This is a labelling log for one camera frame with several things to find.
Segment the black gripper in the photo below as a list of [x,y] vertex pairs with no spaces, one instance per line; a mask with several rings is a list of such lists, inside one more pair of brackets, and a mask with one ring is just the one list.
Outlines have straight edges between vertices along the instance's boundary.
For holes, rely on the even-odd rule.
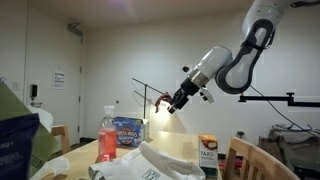
[[193,96],[199,91],[199,87],[195,85],[189,78],[186,78],[180,88],[174,93],[172,99],[166,101],[166,108],[170,114],[181,109],[187,102],[188,96]]

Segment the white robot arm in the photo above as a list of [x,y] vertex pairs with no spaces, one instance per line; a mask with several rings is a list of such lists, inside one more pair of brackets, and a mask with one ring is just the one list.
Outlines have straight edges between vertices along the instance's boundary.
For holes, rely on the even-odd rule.
[[245,36],[235,57],[223,46],[215,46],[192,69],[169,101],[168,111],[181,109],[200,91],[204,100],[213,102],[206,84],[215,79],[217,86],[228,94],[246,91],[251,82],[254,66],[262,52],[272,44],[276,27],[288,7],[310,7],[320,0],[254,0],[242,24]]

